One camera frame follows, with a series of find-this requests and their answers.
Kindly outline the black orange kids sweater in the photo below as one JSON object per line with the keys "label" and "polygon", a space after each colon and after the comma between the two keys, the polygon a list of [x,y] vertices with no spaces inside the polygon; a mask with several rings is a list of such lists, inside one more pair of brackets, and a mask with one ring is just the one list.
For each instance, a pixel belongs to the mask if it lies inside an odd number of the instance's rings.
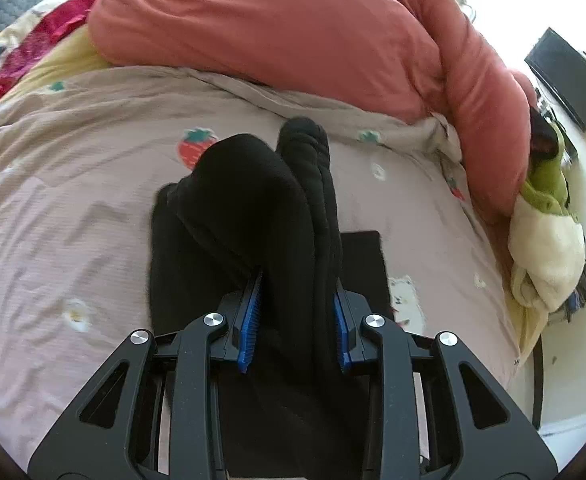
{"label": "black orange kids sweater", "polygon": [[332,298],[343,286],[386,316],[391,297],[380,235],[340,230],[325,130],[295,117],[275,145],[249,134],[215,143],[157,193],[151,242],[157,335],[258,284],[254,359],[219,382],[230,474],[358,478],[369,396],[337,364]]}

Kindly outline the green cream plush blanket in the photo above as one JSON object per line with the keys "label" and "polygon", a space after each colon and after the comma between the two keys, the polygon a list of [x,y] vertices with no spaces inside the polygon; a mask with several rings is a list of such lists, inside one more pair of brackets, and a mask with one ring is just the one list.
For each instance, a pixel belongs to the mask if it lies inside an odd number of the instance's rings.
{"label": "green cream plush blanket", "polygon": [[534,120],[528,172],[508,238],[514,298],[524,307],[547,313],[557,311],[571,296],[585,263],[584,231],[570,211],[563,155],[561,131],[544,118]]}

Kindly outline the grey strawberry print blanket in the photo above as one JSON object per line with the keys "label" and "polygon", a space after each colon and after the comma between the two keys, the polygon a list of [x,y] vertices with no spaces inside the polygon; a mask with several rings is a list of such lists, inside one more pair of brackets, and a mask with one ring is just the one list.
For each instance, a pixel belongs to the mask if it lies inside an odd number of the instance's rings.
{"label": "grey strawberry print blanket", "polygon": [[25,466],[72,397],[149,325],[151,211],[188,132],[275,144],[306,116],[330,141],[339,223],[382,238],[423,334],[457,334],[502,384],[520,356],[455,128],[165,67],[85,73],[0,104],[0,444]]}

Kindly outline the black monitor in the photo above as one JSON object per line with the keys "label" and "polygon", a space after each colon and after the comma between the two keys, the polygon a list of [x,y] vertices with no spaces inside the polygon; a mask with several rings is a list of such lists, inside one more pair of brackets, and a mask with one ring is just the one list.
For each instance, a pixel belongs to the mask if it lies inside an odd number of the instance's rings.
{"label": "black monitor", "polygon": [[526,55],[525,63],[571,119],[586,131],[586,57],[548,28]]}

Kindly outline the cream yellow sheet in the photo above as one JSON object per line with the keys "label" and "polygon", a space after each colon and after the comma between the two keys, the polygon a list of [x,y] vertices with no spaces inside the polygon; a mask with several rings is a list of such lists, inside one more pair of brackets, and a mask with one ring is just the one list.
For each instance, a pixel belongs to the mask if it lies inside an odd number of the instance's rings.
{"label": "cream yellow sheet", "polygon": [[110,66],[98,53],[88,35],[87,21],[63,39],[13,87],[0,103],[42,87],[63,88],[62,82],[72,76]]}

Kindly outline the red lace garment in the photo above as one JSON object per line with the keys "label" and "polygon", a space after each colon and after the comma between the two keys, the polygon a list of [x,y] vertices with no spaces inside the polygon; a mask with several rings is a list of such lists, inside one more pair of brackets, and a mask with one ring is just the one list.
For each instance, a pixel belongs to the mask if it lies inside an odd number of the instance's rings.
{"label": "red lace garment", "polygon": [[57,44],[84,26],[96,0],[43,0],[0,32],[0,100]]}

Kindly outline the pink quilted duvet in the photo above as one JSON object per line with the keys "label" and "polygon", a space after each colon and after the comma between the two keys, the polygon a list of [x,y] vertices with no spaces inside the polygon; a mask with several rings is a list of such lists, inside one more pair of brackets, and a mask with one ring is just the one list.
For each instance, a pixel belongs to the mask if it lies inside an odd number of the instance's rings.
{"label": "pink quilted duvet", "polygon": [[455,0],[96,0],[116,65],[190,67],[456,128],[483,218],[508,217],[528,170],[530,88]]}

